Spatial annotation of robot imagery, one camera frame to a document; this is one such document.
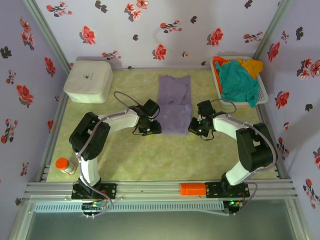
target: orange object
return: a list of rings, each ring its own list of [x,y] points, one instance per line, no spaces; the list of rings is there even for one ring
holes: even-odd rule
[[[181,183],[180,194],[182,196],[206,195],[206,185],[204,183]]]
[[[214,69],[214,73],[215,73],[215,77],[216,77],[216,82],[218,83],[219,92],[220,92],[220,94],[222,94],[222,86],[221,86],[221,83],[220,83],[219,74],[217,72],[216,62],[221,66],[223,63],[227,63],[228,60],[225,60],[223,57],[220,57],[220,56],[215,56],[213,58],[213,60],[212,60],[213,69]]]
[[[57,169],[63,171],[66,170],[69,167],[69,160],[66,159],[65,157],[60,157],[56,162],[55,166]]]

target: white storage box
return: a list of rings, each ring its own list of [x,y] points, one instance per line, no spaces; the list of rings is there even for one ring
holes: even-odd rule
[[[102,104],[107,100],[113,77],[106,61],[76,61],[63,90],[73,102]]]
[[[249,56],[219,56],[219,57],[224,58],[225,60],[228,60],[228,61],[237,60],[237,59],[242,59],[243,61],[248,61],[248,60],[252,59]],[[212,73],[213,73],[215,88],[218,93],[218,98],[220,99],[221,94],[219,91],[218,81],[217,81],[217,77],[216,77],[216,73],[215,73],[215,69],[214,69],[214,65],[213,65],[213,58],[211,59],[210,64],[211,64],[211,69],[212,69]],[[267,91],[265,89],[264,83],[262,82],[262,79],[260,77],[260,74],[258,74],[258,76],[256,76],[256,79],[260,85],[259,93],[258,93],[258,102],[256,104],[257,105],[258,104],[265,104],[266,102],[268,102],[268,95],[267,95]],[[220,100],[219,103],[222,108],[233,108],[232,104],[229,102]],[[234,104],[240,108],[250,108],[249,103],[247,103],[246,101],[243,101],[243,102],[239,102],[239,101],[236,102],[235,101]]]

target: orange cylinder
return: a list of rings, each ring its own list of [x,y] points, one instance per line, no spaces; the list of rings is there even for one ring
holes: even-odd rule
[[[206,185],[204,183],[181,183],[180,194],[182,196],[206,195]]]

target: teal cloth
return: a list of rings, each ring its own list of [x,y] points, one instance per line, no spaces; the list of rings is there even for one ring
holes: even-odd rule
[[[221,97],[232,102],[248,102],[254,108],[259,100],[259,82],[238,61],[222,66],[215,62],[215,66],[219,70]]]

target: glass panel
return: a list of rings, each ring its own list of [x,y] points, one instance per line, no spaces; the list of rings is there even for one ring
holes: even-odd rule
[[[294,240],[284,201],[255,200],[236,217],[204,212],[35,213],[28,240]]]

